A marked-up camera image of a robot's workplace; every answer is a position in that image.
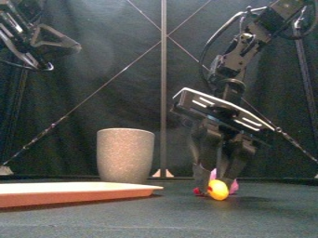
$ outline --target yellow ball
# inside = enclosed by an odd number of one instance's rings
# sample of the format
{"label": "yellow ball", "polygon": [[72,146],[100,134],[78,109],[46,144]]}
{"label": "yellow ball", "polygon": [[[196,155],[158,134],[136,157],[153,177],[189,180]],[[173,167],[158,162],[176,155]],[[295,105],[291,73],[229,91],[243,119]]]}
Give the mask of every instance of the yellow ball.
{"label": "yellow ball", "polygon": [[224,200],[228,196],[228,189],[224,182],[217,179],[209,180],[206,193],[215,200]]}

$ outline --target black backdrop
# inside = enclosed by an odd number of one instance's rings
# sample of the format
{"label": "black backdrop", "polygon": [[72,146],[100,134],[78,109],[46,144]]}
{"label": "black backdrop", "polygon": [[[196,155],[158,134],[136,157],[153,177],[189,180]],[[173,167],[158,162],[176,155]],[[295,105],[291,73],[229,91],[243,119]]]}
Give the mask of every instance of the black backdrop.
{"label": "black backdrop", "polygon": [[[133,127],[154,133],[150,172],[162,164],[160,143],[165,143],[164,165],[169,172],[190,176],[188,128],[169,112],[166,127],[161,128],[161,100],[166,97],[168,110],[170,98],[184,86],[205,92],[194,59],[206,39],[235,13],[247,6],[263,7],[268,3],[268,0],[166,0],[165,90],[160,62],[161,1],[46,0],[42,23],[78,41],[82,50],[54,60],[56,69],[50,73],[26,73],[25,77],[19,70],[1,66],[2,161],[68,115],[22,156],[9,162],[13,172],[96,175],[96,132],[109,127]],[[205,65],[227,48],[235,33],[237,25],[211,47]],[[316,40],[315,31],[304,40],[313,95]],[[1,54],[11,58],[5,49]],[[267,45],[248,65],[244,83],[244,98],[316,155],[293,41],[276,38]],[[166,141],[160,141],[162,129]],[[259,149],[241,176],[311,178],[315,174],[316,164],[275,135],[273,146]]]}

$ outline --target black table surface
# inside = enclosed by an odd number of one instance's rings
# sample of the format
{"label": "black table surface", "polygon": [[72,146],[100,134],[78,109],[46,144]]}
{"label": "black table surface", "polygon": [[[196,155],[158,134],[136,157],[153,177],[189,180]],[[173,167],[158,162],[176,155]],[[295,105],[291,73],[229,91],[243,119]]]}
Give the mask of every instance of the black table surface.
{"label": "black table surface", "polygon": [[315,185],[243,180],[215,201],[190,179],[148,184],[145,198],[1,209],[0,237],[318,237]]}

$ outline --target speckled cup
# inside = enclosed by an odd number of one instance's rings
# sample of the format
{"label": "speckled cup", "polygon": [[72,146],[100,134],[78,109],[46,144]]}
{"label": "speckled cup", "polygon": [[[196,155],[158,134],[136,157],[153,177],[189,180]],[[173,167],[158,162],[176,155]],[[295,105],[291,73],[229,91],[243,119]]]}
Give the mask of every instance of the speckled cup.
{"label": "speckled cup", "polygon": [[106,182],[142,184],[152,163],[153,134],[132,128],[97,131],[97,173]]}

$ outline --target wire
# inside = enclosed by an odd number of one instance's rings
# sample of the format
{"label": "wire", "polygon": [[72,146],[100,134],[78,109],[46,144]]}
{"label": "wire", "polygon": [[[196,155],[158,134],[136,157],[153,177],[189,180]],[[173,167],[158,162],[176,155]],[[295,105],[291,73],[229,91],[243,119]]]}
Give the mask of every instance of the wire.
{"label": "wire", "polygon": [[15,67],[15,68],[27,70],[27,71],[33,71],[33,72],[49,72],[49,71],[52,71],[54,69],[54,67],[53,67],[53,65],[50,63],[47,63],[47,68],[46,69],[39,69],[39,70],[33,69],[30,67],[26,67],[26,66],[23,66],[21,64],[7,62],[7,61],[5,61],[2,59],[0,59],[0,63],[6,64],[7,66],[11,66],[11,67]]}

